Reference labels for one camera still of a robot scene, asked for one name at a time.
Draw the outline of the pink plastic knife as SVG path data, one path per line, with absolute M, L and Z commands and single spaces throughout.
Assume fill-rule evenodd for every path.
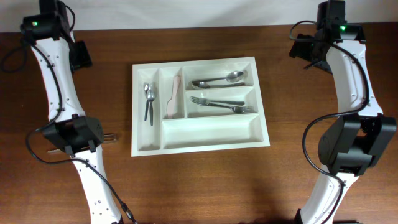
M 172 119 L 178 113 L 178 91 L 180 87 L 181 76 L 174 76 L 172 83 L 172 93 L 169 101 L 167 102 L 167 118 Z

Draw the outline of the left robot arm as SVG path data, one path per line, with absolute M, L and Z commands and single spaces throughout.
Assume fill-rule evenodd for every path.
M 96 118 L 85 114 L 73 82 L 73 73 L 92 65 L 84 41 L 77 41 L 69 23 L 71 9 L 62 1 L 40 0 L 38 15 L 21 24 L 42 73 L 49 106 L 49 122 L 36 131 L 69 156 L 88 202 L 91 223 L 122 223 L 103 165 L 104 132 Z

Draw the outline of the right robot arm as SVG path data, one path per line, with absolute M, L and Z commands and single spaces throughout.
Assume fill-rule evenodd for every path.
M 304 207 L 297 210 L 294 223 L 333 223 L 335 213 L 349 188 L 368 168 L 374 167 L 397 131 L 393 117 L 384 116 L 374 96 L 366 66 L 366 38 L 361 25 L 345 19 L 344 1 L 318 5 L 314 35 L 289 38 L 294 44 L 292 58 L 301 58 L 333 75 L 338 112 L 314 119 L 312 126 L 335 118 L 318 143 L 321 166 L 315 165 L 302 148 L 319 178 Z

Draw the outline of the large spoon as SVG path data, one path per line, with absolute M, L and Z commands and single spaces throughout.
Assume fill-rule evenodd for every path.
M 236 86 L 244 86 L 245 83 L 234 83 L 229 85 L 209 85 L 207 82 L 193 82 L 192 87 L 197 89 L 210 89 L 210 88 L 228 88 Z
M 218 81 L 218 80 L 226 80 L 227 82 L 234 83 L 242 80 L 245 77 L 245 73 L 243 71 L 233 71 L 229 73 L 225 77 L 219 77 L 219 78 L 208 78 L 204 80 L 192 80 L 192 83 L 198 83 L 198 82 L 212 82 L 212 81 Z

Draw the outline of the metal tongs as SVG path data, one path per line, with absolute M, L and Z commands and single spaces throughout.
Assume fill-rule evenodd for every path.
M 116 134 L 105 134 L 103 144 L 112 144 L 118 141 L 118 137 Z M 60 149 L 51 149 L 47 151 L 47 154 L 54 154 L 62 152 Z

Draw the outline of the fork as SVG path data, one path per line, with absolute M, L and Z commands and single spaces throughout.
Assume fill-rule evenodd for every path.
M 219 105 L 210 103 L 206 106 L 218 107 L 218 108 L 227 108 L 230 109 L 232 112 L 237 114 L 244 114 L 244 113 L 254 113 L 254 109 L 252 107 L 245 107 L 245 106 L 226 106 L 226 105 Z
M 191 96 L 190 100 L 194 103 L 204 104 L 207 105 L 209 103 L 222 103 L 227 105 L 235 105 L 235 106 L 244 106 L 244 101 L 218 101 L 218 100 L 209 100 L 207 98 L 199 98 L 195 96 Z

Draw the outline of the small teaspoon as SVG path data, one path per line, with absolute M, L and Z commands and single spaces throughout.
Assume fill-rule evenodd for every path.
M 154 109 L 153 109 L 153 102 L 155 100 L 155 90 L 153 86 L 149 83 L 144 85 L 144 91 L 146 94 L 146 110 L 144 115 L 144 121 L 147 121 L 147 115 L 150 118 L 150 125 L 153 126 L 154 123 Z
M 155 100 L 155 91 L 153 89 L 149 89 L 146 93 L 146 109 L 144 114 L 144 121 L 147 121 L 147 118 L 150 119 L 150 125 L 153 125 L 153 106 L 152 103 Z

